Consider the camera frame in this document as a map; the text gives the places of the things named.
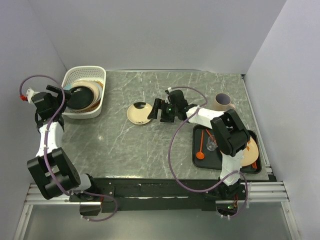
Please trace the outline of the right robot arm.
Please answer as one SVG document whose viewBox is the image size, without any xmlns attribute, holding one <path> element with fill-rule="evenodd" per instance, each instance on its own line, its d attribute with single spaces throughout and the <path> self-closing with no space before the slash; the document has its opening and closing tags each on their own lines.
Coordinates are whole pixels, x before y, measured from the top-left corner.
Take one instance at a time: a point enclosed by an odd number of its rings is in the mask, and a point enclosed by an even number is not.
<svg viewBox="0 0 320 240">
<path fill-rule="evenodd" d="M 204 189 L 223 199 L 237 194 L 241 185 L 241 167 L 244 151 L 250 141 L 250 134 L 237 112 L 210 110 L 204 105 L 189 104 L 180 87 L 168 88 L 166 99 L 156 98 L 148 119 L 172 123 L 175 118 L 185 123 L 193 123 L 211 129 L 217 148 L 222 155 L 222 168 L 218 183 Z"/>
</svg>

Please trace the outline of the cream plate with blue leaves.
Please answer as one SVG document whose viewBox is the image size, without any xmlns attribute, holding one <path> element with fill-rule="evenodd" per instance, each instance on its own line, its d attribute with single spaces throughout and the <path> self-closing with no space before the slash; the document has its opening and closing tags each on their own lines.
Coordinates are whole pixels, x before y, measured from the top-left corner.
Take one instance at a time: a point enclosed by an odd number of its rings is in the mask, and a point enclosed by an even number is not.
<svg viewBox="0 0 320 240">
<path fill-rule="evenodd" d="M 95 83 L 96 85 L 100 86 L 101 88 L 103 88 L 103 84 L 99 81 L 89 81 L 89 80 L 81 80 L 81 81 L 78 81 L 77 83 L 80 83 L 80 82 L 83 82 L 83 83 Z M 71 88 L 73 88 L 74 84 L 76 84 L 76 82 L 74 83 L 70 83 L 70 84 L 67 84 L 63 89 L 64 90 L 70 90 Z"/>
</svg>

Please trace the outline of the glossy black round plate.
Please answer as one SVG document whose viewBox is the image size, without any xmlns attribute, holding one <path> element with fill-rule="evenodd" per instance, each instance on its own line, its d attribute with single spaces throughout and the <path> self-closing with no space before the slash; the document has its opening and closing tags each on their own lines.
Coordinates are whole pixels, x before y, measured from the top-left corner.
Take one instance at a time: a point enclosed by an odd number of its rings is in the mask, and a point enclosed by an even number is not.
<svg viewBox="0 0 320 240">
<path fill-rule="evenodd" d="M 87 108 L 94 100 L 93 91 L 86 86 L 76 86 L 70 90 L 71 97 L 67 101 L 67 107 L 73 110 Z"/>
</svg>

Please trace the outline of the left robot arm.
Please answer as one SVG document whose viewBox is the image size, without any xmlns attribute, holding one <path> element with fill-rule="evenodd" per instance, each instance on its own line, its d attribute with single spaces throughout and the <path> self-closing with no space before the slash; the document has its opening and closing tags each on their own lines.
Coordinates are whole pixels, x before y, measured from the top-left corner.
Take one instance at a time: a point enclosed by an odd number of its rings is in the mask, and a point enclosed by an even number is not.
<svg viewBox="0 0 320 240">
<path fill-rule="evenodd" d="M 62 113 L 71 97 L 68 90 L 48 85 L 47 92 L 37 92 L 29 88 L 27 101 L 35 105 L 35 122 L 40 133 L 40 145 L 35 158 L 27 162 L 27 168 L 42 196 L 50 200 L 64 192 L 81 192 L 88 201 L 95 200 L 99 187 L 89 174 L 80 175 L 62 148 L 65 121 Z"/>
</svg>

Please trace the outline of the yellow round plate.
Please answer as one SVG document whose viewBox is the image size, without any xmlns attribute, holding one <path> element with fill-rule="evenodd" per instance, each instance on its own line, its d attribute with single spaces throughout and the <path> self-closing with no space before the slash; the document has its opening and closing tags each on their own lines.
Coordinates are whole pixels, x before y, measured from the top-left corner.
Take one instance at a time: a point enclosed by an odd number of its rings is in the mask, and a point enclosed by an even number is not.
<svg viewBox="0 0 320 240">
<path fill-rule="evenodd" d="M 87 110 L 90 109 L 92 106 L 94 106 L 102 97 L 102 90 L 103 88 L 101 88 L 99 85 L 95 84 L 95 83 L 84 83 L 84 82 L 80 82 L 78 83 L 78 81 L 97 81 L 97 80 L 89 80 L 89 79 L 80 79 L 75 81 L 76 83 L 73 85 L 74 87 L 79 87 L 79 86 L 84 86 L 84 87 L 88 87 L 92 90 L 93 94 L 94 94 L 94 99 L 93 102 L 86 108 L 81 109 L 81 110 L 77 110 L 77 111 L 82 111 L 82 110 Z"/>
</svg>

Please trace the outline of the cream plate with black patch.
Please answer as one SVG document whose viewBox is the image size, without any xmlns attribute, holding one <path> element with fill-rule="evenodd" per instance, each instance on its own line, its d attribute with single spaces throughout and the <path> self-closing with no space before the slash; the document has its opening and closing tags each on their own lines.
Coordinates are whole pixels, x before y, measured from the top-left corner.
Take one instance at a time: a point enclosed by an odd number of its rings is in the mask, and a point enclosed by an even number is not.
<svg viewBox="0 0 320 240">
<path fill-rule="evenodd" d="M 152 111 L 152 106 L 146 102 L 135 102 L 127 109 L 128 120 L 136 125 L 144 125 L 151 121 L 148 119 L 149 114 Z"/>
</svg>

